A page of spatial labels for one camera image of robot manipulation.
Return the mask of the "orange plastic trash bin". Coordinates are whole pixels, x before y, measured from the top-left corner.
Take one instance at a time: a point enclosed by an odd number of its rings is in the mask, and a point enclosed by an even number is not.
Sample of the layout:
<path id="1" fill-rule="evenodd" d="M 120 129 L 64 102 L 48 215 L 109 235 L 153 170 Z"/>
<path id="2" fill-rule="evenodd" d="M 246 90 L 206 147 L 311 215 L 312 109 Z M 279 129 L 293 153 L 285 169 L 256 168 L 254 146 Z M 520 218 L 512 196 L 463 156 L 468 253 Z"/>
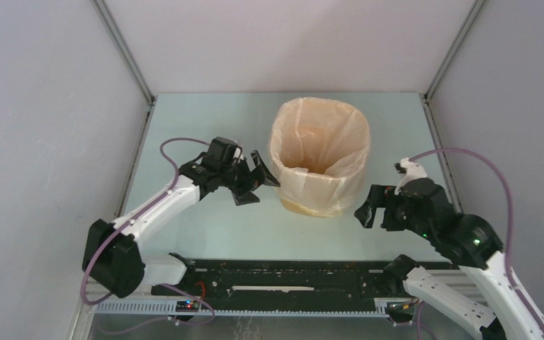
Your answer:
<path id="1" fill-rule="evenodd" d="M 314 217 L 341 215 L 361 193 L 366 179 L 363 163 L 335 164 L 321 168 L 304 166 L 277 169 L 277 194 L 289 210 Z"/>

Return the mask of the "translucent yellowish trash bag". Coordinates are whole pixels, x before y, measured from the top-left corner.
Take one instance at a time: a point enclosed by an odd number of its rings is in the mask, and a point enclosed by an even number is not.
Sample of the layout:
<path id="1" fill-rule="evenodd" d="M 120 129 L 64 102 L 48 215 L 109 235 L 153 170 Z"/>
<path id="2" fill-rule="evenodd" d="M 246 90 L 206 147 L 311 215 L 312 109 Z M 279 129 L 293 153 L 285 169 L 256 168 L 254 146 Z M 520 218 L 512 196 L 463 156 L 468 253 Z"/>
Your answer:
<path id="1" fill-rule="evenodd" d="M 278 110 L 268 141 L 270 169 L 335 164 L 366 164 L 371 151 L 370 125 L 364 114 L 342 101 L 301 97 Z"/>

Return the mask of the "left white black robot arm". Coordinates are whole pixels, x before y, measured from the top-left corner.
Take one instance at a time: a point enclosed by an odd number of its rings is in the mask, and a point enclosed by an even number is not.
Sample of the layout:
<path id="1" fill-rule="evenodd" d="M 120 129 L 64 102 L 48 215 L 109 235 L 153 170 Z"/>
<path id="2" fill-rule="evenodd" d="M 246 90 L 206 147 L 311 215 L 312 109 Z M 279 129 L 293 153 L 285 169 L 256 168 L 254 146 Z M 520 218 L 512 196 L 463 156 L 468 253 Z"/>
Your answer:
<path id="1" fill-rule="evenodd" d="M 216 137 L 208 149 L 179 166 L 171 165 L 174 177 L 159 192 L 129 213 L 111 222 L 98 219 L 87 235 L 82 270 L 81 298 L 89 300 L 87 283 L 94 279 L 108 296 L 126 298 L 141 285 L 167 284 L 179 295 L 196 285 L 189 262 L 177 254 L 148 259 L 141 251 L 145 242 L 185 209 L 199 203 L 219 188 L 227 188 L 235 205 L 258 203 L 260 186 L 278 187 L 278 179 L 264 164 L 258 151 L 251 152 L 251 168 L 242 148 L 234 141 Z"/>

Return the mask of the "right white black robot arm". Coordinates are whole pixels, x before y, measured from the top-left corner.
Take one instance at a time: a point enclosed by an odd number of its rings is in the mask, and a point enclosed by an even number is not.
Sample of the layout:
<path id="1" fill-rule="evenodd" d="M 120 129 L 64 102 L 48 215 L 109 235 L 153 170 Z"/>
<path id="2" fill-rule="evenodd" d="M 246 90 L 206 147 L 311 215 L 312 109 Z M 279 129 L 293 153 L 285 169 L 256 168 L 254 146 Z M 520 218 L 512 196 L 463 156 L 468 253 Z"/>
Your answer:
<path id="1" fill-rule="evenodd" d="M 510 283 L 502 241 L 483 218 L 455 210 L 443 187 L 429 178 L 401 188 L 372 185 L 354 215 L 364 228 L 384 210 L 386 231 L 411 231 L 456 265 L 479 289 L 481 305 L 434 278 L 414 259 L 401 254 L 383 272 L 383 285 L 394 296 L 407 293 L 428 303 L 474 339 L 544 339 L 544 316 L 519 280 Z"/>

